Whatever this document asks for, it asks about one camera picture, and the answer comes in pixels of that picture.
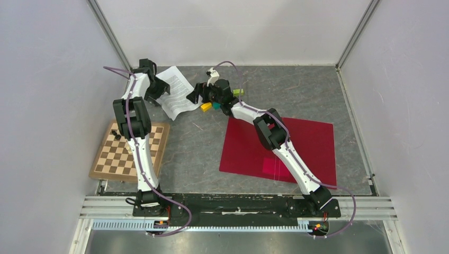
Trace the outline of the printed white paper sheets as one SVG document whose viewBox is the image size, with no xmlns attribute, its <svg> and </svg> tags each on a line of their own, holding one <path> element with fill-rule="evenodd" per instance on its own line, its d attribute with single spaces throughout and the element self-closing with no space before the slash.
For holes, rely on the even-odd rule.
<svg viewBox="0 0 449 254">
<path fill-rule="evenodd" d="M 196 110 L 199 107 L 199 104 L 194 104 L 186 98 L 194 91 L 194 87 L 176 66 L 169 67 L 157 74 L 156 77 L 170 85 L 170 94 L 163 94 L 156 101 L 172 121 L 179 114 Z"/>
</svg>

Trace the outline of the red clip file folder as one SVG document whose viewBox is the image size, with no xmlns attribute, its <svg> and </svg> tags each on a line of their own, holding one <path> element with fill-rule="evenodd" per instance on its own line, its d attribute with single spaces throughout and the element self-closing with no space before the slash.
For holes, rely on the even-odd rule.
<svg viewBox="0 0 449 254">
<path fill-rule="evenodd" d="M 334 127 L 330 123 L 283 118 L 295 150 L 324 184 L 336 185 Z M 220 172 L 295 183 L 287 167 L 260 143 L 253 125 L 229 119 Z"/>
</svg>

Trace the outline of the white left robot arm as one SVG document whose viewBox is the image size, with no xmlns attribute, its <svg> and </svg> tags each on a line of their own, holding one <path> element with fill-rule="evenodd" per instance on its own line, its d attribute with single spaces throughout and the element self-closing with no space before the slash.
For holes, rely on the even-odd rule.
<svg viewBox="0 0 449 254">
<path fill-rule="evenodd" d="M 127 140 L 137 171 L 138 191 L 129 201 L 135 216 L 160 216 L 167 211 L 150 153 L 151 119 L 146 103 L 170 94 L 170 85 L 158 78 L 157 64 L 140 59 L 138 68 L 128 71 L 128 88 L 113 101 L 120 134 Z"/>
</svg>

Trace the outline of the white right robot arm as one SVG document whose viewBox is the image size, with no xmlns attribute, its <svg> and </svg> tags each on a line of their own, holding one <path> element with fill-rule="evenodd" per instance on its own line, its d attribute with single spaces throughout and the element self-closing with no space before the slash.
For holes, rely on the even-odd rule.
<svg viewBox="0 0 449 254">
<path fill-rule="evenodd" d="M 186 99 L 197 104 L 217 103 L 226 116 L 254 126 L 261 145 L 284 163 L 297 181 L 306 201 L 306 210 L 313 216 L 321 215 L 332 200 L 327 185 L 322 183 L 297 153 L 290 133 L 277 110 L 262 110 L 234 96 L 229 81 L 218 79 L 214 84 L 197 83 Z"/>
</svg>

